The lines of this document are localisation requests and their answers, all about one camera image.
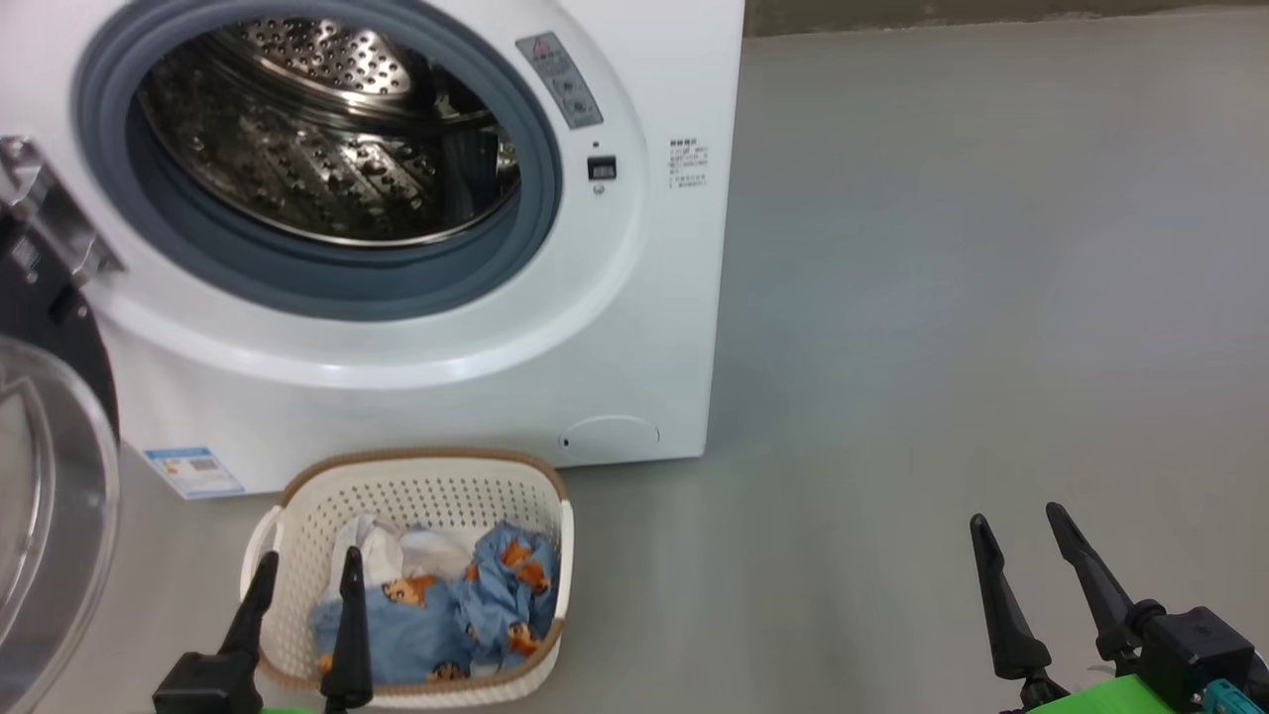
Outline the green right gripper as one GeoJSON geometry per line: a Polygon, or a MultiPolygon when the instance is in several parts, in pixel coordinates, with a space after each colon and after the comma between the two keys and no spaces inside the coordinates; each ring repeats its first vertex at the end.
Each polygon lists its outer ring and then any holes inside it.
{"type": "Polygon", "coordinates": [[[1074,566],[1082,586],[1096,625],[1096,653],[1101,659],[1110,661],[1114,672],[1124,677],[1107,678],[1076,692],[1068,692],[1049,677],[1049,651],[1032,633],[1003,573],[1005,557],[987,517],[975,514],[970,519],[970,534],[978,569],[989,658],[997,678],[1022,684],[1022,711],[1206,713],[1203,696],[1187,673],[1133,673],[1141,647],[1140,638],[1126,624],[1133,601],[1062,505],[1047,503],[1046,517],[1062,559],[1074,566]]]}

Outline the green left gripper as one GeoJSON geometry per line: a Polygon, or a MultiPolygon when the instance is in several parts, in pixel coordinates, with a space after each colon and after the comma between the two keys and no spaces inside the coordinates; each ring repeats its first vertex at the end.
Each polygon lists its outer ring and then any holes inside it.
{"type": "MultiPolygon", "coordinates": [[[[259,561],[246,596],[216,654],[181,654],[154,692],[156,713],[311,714],[305,708],[264,708],[258,691],[260,633],[272,609],[280,555],[259,561]]],[[[349,713],[368,705],[373,690],[365,578],[362,552],[348,547],[339,594],[343,609],[330,668],[320,691],[324,713],[349,713]]]]}

